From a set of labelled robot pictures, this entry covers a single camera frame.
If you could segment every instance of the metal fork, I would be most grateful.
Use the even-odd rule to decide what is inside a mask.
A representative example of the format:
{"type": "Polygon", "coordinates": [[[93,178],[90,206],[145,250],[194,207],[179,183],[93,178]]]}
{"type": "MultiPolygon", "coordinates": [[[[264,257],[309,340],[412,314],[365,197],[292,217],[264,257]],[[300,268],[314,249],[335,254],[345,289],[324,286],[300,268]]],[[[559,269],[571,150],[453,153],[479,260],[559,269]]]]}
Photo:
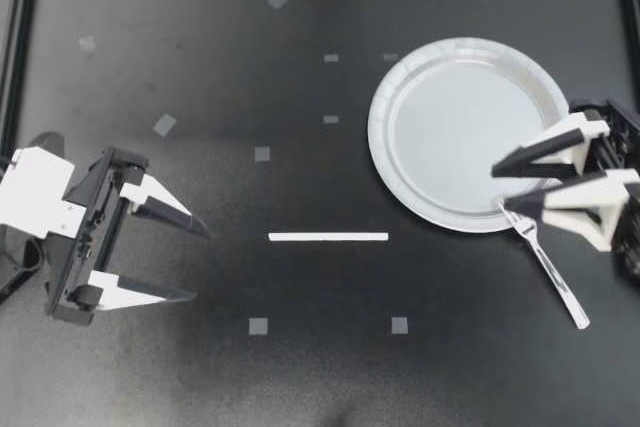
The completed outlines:
{"type": "Polygon", "coordinates": [[[576,296],[573,295],[573,292],[571,292],[567,283],[556,270],[551,259],[549,259],[545,251],[540,247],[540,243],[538,242],[538,225],[536,224],[536,221],[505,209],[504,200],[501,198],[497,199],[496,203],[516,232],[529,242],[534,254],[536,254],[536,257],[538,257],[538,260],[542,264],[544,271],[549,276],[549,279],[551,279],[551,282],[558,291],[558,294],[560,294],[564,305],[567,307],[573,321],[576,323],[576,327],[578,327],[578,329],[586,329],[589,327],[591,321],[589,320],[589,317],[587,317],[587,314],[584,313],[580,302],[578,302],[576,296]]]}

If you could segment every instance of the tape marker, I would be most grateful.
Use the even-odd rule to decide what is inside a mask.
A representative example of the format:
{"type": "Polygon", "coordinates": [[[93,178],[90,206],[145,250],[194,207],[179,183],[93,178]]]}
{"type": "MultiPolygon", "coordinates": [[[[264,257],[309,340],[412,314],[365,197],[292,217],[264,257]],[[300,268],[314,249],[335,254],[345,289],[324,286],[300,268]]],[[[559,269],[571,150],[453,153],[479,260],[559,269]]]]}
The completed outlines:
{"type": "Polygon", "coordinates": [[[385,242],[387,232],[269,232],[271,242],[385,242]]]}

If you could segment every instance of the white plate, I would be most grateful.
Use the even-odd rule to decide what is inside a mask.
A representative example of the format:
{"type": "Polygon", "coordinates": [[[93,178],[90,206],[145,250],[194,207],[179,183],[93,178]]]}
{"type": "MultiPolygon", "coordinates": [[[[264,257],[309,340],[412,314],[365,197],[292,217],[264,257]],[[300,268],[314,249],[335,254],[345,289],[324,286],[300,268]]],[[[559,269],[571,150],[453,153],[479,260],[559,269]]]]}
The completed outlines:
{"type": "Polygon", "coordinates": [[[463,232],[509,227],[496,208],[545,181],[493,179],[491,166],[567,114],[542,67],[497,42],[459,38],[398,62],[369,112],[369,149],[389,190],[434,224],[463,232]]]}

